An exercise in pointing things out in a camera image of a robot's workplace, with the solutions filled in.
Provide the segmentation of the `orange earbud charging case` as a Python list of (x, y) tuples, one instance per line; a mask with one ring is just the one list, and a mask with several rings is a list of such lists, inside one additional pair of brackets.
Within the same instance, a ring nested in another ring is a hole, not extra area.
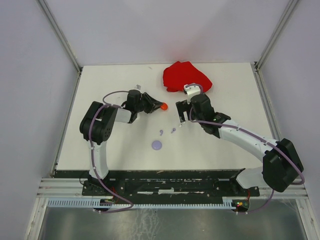
[(163, 102), (160, 108), (161, 108), (163, 111), (167, 111), (169, 107), (168, 107), (168, 105), (167, 105), (165, 102)]

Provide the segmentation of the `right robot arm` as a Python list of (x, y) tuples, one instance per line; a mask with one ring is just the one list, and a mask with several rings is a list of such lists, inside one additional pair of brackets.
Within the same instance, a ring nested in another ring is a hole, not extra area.
[(304, 167), (290, 140), (270, 139), (241, 127), (230, 116), (215, 111), (204, 93), (175, 105), (180, 122), (198, 123), (207, 134), (231, 142), (261, 161), (261, 167), (243, 168), (232, 176), (229, 189), (234, 195), (263, 185), (282, 193), (301, 177)]

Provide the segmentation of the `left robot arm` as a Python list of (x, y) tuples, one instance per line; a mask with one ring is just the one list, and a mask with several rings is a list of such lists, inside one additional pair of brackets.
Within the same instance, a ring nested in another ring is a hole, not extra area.
[(139, 113), (151, 114), (165, 106), (164, 102), (137, 89), (120, 90), (113, 93), (126, 93), (126, 100), (121, 105), (107, 103), (104, 98), (103, 102), (93, 101), (79, 126), (79, 131), (90, 149), (89, 175), (97, 179), (93, 184), (93, 189), (99, 195), (106, 195), (111, 189), (111, 183), (105, 178), (109, 173), (107, 141), (112, 134), (114, 123), (131, 124), (137, 119)]

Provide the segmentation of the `purple earbud charging case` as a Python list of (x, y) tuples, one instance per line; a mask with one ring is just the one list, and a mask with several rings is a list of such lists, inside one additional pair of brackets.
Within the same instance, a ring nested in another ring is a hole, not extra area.
[(163, 144), (161, 141), (159, 140), (154, 140), (152, 143), (151, 143), (151, 147), (153, 150), (155, 151), (158, 151), (160, 150), (162, 147), (163, 147)]

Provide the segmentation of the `red cloth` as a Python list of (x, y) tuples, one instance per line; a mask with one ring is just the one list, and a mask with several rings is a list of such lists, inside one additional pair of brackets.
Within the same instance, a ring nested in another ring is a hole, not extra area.
[(163, 71), (163, 85), (168, 92), (183, 92), (185, 85), (201, 85), (204, 92), (213, 86), (211, 80), (190, 61), (177, 61)]

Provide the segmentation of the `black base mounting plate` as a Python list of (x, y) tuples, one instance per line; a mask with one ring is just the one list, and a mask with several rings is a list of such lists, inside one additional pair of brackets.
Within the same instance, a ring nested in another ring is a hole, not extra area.
[(232, 180), (237, 170), (111, 170), (103, 183), (89, 177), (83, 196), (119, 194), (135, 205), (221, 204), (224, 197), (235, 199), (260, 196), (259, 188), (244, 189)]

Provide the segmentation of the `left aluminium frame post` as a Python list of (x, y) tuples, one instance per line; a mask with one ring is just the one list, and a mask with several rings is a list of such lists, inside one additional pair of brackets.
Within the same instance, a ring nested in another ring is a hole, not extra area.
[(77, 72), (82, 71), (82, 67), (77, 61), (76, 55), (72, 51), (72, 48), (65, 37), (62, 29), (60, 28), (58, 21), (56, 20), (48, 2), (46, 0), (36, 0), (39, 7), (41, 8), (43, 14), (45, 15), (49, 25), (51, 26), (52, 30), (54, 31), (54, 34), (56, 35), (59, 43), (61, 44), (62, 48), (64, 49), (65, 53), (67, 54), (69, 60), (72, 62), (74, 68)]

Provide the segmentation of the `aluminium frame post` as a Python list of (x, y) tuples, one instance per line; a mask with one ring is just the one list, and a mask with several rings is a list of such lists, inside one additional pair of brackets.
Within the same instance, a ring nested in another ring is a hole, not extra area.
[(41, 8), (43, 14), (45, 15), (49, 25), (51, 26), (52, 30), (54, 31), (54, 34), (56, 35), (59, 43), (61, 44), (62, 48), (64, 49), (65, 53), (67, 54), (69, 60), (72, 62), (74, 68), (77, 72), (82, 71), (82, 67), (77, 61), (76, 55), (72, 51), (72, 48), (65, 37), (62, 29), (60, 28), (58, 21), (56, 20), (48, 2), (46, 0), (36, 0), (39, 7)]
[(257, 72), (260, 71), (262, 67), (265, 65), (265, 63), (267, 62), (269, 55), (271, 54), (277, 41), (280, 39), (281, 34), (285, 30), (287, 24), (289, 23), (291, 17), (293, 16), (300, 2), (301, 2), (300, 0), (288, 1), (258, 61), (255, 62), (254, 64)]

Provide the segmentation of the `right aluminium frame post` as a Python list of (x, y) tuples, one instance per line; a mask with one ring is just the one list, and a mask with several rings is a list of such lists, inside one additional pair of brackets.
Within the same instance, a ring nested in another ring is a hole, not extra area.
[(285, 30), (287, 24), (289, 23), (291, 17), (293, 16), (300, 2), (301, 2), (300, 0), (288, 1), (258, 61), (255, 62), (254, 64), (257, 72), (260, 71), (262, 67), (265, 65), (265, 63), (267, 62), (269, 55), (271, 54), (277, 41), (280, 39), (281, 34)]

